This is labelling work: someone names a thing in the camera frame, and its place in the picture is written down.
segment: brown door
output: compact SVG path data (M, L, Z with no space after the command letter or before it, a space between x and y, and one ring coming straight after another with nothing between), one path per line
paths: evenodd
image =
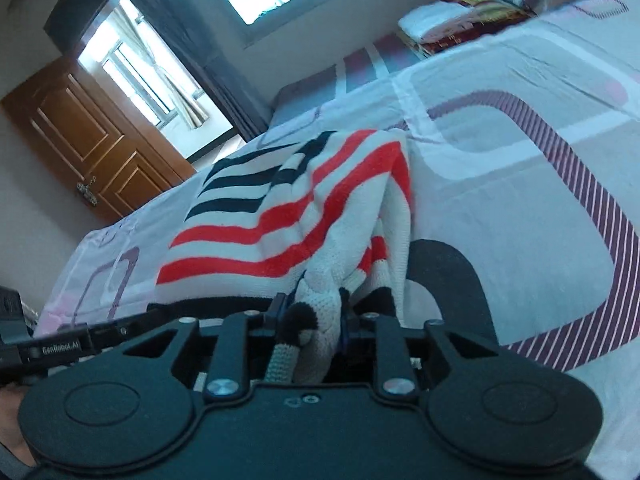
M77 61L61 57L2 106L70 192L89 185L97 204L85 198L88 206L113 222L194 169L111 83L107 93Z

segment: curtain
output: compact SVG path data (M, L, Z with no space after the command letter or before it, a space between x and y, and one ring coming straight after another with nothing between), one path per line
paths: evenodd
M178 114L183 118L187 126L190 127L191 130L201 127L204 121L209 119L206 111L204 111L187 91L180 88L180 85L164 68L156 63L153 51L148 44L146 44L142 36L140 36L136 24L131 21L121 6L117 6L110 14L109 22L113 25L113 28L115 28L122 41L127 43L133 52L140 56L142 61L153 67L160 81L167 87L171 101L174 102Z
M192 0L131 0L245 141L268 128L271 109L226 60Z

